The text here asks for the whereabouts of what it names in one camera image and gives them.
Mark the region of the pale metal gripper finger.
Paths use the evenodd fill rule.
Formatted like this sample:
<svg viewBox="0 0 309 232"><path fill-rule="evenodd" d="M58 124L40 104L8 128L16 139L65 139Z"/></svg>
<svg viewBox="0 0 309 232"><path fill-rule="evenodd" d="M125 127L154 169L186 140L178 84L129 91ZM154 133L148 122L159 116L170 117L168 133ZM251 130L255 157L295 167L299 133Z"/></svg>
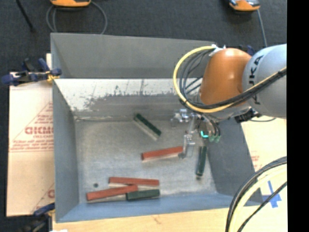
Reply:
<svg viewBox="0 0 309 232"><path fill-rule="evenodd" d="M195 148L195 142L192 140L189 140L187 142L187 157L191 158L194 152L194 148Z"/></svg>
<svg viewBox="0 0 309 232"><path fill-rule="evenodd" d="M184 159L187 157L189 143L190 143L190 136L184 135L183 136L183 149L182 149L182 152L178 154L179 158Z"/></svg>

